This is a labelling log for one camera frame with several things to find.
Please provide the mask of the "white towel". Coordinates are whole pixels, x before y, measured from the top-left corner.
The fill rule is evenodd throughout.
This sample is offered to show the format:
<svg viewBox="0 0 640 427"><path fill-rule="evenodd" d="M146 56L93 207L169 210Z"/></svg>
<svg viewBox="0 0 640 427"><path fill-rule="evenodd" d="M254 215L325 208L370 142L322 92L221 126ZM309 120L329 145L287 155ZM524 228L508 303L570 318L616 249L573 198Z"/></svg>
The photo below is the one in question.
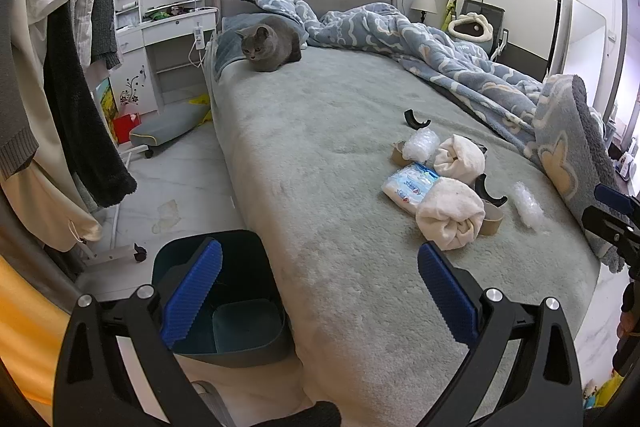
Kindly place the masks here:
<svg viewBox="0 0 640 427"><path fill-rule="evenodd" d="M436 150L434 170L439 176L471 184L485 169L484 153L465 136L454 134Z"/></svg>
<svg viewBox="0 0 640 427"><path fill-rule="evenodd" d="M477 239L485 216L484 202L471 187L439 178L420 202L416 224L441 251L453 251Z"/></svg>

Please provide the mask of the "blue white wet-wipes pack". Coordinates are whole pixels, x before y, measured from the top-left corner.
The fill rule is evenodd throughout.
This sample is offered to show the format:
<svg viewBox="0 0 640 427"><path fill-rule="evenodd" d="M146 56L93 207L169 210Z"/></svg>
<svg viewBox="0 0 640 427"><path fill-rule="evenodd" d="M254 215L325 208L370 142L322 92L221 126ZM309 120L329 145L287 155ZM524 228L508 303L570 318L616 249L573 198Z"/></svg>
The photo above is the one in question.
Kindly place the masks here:
<svg viewBox="0 0 640 427"><path fill-rule="evenodd" d="M382 185L382 192L400 209L414 216L438 179L435 171L413 162L389 176Z"/></svg>

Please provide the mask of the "black curved plastic clip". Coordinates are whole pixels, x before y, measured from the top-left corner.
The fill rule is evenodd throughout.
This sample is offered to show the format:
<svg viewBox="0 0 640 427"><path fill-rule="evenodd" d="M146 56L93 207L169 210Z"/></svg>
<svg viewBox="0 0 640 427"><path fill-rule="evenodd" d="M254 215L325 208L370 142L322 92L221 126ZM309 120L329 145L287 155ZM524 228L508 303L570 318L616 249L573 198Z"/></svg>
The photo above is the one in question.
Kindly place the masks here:
<svg viewBox="0 0 640 427"><path fill-rule="evenodd" d="M431 119L422 121L416 118L416 115L414 115L414 112L412 109L407 109L405 111L404 118L405 118L406 125L413 130L425 129L431 124Z"/></svg>

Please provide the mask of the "cardboard tape roll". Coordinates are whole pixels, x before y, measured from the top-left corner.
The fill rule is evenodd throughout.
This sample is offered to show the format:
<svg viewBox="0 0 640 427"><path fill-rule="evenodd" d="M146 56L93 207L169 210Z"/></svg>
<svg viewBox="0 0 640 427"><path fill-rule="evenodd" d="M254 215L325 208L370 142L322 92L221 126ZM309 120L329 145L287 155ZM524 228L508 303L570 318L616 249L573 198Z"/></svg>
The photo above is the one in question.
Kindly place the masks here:
<svg viewBox="0 0 640 427"><path fill-rule="evenodd" d="M404 168L411 164L411 160L404 157L404 146L405 141L394 143L392 148L392 155L390 155L390 159L393 161L393 163L400 168Z"/></svg>
<svg viewBox="0 0 640 427"><path fill-rule="evenodd" d="M485 217L480 227L480 235L493 236L500 229L500 225L504 219L504 212L491 202L484 200Z"/></svg>

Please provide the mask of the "clear bubble wrap piece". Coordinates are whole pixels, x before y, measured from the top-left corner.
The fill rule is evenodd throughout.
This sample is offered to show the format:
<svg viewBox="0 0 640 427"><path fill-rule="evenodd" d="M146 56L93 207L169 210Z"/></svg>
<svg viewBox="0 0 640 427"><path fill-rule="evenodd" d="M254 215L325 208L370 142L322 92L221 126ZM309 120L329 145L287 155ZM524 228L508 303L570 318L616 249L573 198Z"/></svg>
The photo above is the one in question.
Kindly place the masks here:
<svg viewBox="0 0 640 427"><path fill-rule="evenodd" d="M402 158L426 164L435 154L440 142L442 140L430 128L416 130L402 147Z"/></svg>

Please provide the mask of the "dark teal trash bin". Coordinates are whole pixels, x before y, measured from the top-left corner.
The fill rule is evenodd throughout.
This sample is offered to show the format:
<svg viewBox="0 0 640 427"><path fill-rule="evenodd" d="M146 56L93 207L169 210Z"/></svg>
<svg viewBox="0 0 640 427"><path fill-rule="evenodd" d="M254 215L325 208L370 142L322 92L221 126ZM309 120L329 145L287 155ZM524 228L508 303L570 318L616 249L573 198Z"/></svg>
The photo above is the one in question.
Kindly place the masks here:
<svg viewBox="0 0 640 427"><path fill-rule="evenodd" d="M259 236L232 230L174 239L154 259L160 338L177 355L244 369L284 360L293 347Z"/></svg>

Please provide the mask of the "blue cloud-pattern blanket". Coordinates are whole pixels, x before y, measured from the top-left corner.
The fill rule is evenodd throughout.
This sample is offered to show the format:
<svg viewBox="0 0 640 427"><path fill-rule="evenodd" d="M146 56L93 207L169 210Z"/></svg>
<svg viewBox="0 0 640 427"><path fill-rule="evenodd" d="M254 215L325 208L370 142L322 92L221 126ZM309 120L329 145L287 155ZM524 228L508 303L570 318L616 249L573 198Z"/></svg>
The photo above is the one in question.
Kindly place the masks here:
<svg viewBox="0 0 640 427"><path fill-rule="evenodd" d="M384 2L317 16L304 0L242 1L295 20L317 46L384 54L431 83L540 168L575 218L597 205L598 184L616 184L578 76L538 81Z"/></svg>

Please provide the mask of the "cream hanging garment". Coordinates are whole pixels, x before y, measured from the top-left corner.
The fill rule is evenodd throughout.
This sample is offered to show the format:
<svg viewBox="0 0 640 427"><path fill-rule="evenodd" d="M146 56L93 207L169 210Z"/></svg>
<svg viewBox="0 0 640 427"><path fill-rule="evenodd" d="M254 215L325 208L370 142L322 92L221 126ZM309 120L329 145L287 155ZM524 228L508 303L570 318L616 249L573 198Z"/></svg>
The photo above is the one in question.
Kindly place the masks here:
<svg viewBox="0 0 640 427"><path fill-rule="evenodd" d="M17 88L38 148L29 166L2 182L11 207L42 243L69 251L96 242L102 227L79 195L43 89L48 16L68 0L11 0L11 51Z"/></svg>

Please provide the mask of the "white cat bed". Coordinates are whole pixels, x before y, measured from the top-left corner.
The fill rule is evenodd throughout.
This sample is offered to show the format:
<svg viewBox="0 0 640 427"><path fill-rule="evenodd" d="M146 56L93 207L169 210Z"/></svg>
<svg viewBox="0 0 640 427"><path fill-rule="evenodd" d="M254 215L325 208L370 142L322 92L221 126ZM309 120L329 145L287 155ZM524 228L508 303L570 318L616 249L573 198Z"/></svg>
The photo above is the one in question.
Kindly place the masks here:
<svg viewBox="0 0 640 427"><path fill-rule="evenodd" d="M489 42L494 38L494 28L483 14L469 12L452 20L447 27L452 38L474 43Z"/></svg>

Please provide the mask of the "grey knit hanging sweater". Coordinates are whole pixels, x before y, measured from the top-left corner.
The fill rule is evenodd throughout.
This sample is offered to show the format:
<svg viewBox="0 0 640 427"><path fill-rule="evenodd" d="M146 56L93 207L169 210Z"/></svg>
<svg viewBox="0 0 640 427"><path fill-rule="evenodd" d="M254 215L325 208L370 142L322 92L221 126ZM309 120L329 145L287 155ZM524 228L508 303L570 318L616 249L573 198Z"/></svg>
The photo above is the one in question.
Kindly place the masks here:
<svg viewBox="0 0 640 427"><path fill-rule="evenodd" d="M30 129L20 90L11 46L11 0L1 0L0 34L0 160L1 179L9 179L26 168L38 150Z"/></svg>

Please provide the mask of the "bedside table lamp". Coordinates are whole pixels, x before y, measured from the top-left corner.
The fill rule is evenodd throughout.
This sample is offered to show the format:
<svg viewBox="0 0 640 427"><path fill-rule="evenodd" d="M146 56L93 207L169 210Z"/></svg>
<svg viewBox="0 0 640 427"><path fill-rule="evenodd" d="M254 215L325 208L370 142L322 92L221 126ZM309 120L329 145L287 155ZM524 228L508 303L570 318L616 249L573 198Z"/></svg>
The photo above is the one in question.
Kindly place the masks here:
<svg viewBox="0 0 640 427"><path fill-rule="evenodd" d="M420 23L424 24L429 15L437 14L436 0L413 0L410 9L420 13Z"/></svg>

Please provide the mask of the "yellow painting canvas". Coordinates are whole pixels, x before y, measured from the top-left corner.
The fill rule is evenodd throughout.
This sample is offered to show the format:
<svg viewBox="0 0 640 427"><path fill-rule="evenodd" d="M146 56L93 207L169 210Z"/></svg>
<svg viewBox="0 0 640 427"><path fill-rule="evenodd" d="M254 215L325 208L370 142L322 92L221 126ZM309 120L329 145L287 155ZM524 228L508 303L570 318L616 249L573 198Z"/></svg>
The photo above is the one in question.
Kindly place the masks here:
<svg viewBox="0 0 640 427"><path fill-rule="evenodd" d="M103 124L115 145L118 144L114 121L118 117L117 104L111 86L111 79L103 79L93 91L93 98L100 113Z"/></svg>

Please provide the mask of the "yellow plastic bag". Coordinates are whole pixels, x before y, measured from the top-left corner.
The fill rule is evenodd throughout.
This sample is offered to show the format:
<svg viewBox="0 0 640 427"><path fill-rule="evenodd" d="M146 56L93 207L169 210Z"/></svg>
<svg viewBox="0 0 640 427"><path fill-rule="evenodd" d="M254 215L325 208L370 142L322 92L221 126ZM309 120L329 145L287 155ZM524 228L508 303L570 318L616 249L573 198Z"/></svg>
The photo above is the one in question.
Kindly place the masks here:
<svg viewBox="0 0 640 427"><path fill-rule="evenodd" d="M196 106L198 108L198 113L201 115L201 118L198 121L198 126L213 120L212 108L210 107L210 98L208 94L202 94L196 98L191 98L189 103Z"/></svg>

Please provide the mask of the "dark grey hanging vest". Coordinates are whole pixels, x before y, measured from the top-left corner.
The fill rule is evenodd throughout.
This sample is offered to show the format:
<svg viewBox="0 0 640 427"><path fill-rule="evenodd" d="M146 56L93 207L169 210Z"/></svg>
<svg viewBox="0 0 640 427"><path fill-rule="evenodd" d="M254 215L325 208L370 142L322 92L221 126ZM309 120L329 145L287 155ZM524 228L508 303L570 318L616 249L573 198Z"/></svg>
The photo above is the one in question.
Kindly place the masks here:
<svg viewBox="0 0 640 427"><path fill-rule="evenodd" d="M94 0L91 14L91 60L102 60L108 70L120 65L115 35L114 0Z"/></svg>

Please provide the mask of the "grey cat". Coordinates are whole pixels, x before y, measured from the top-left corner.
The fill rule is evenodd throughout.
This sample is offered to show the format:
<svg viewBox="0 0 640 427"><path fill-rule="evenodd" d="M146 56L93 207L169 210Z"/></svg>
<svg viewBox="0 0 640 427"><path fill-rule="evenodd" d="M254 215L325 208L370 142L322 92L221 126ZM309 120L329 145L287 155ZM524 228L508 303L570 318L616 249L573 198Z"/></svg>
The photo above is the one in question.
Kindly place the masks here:
<svg viewBox="0 0 640 427"><path fill-rule="evenodd" d="M302 59L298 32L279 17L268 16L236 34L241 39L243 56L257 72L275 72Z"/></svg>

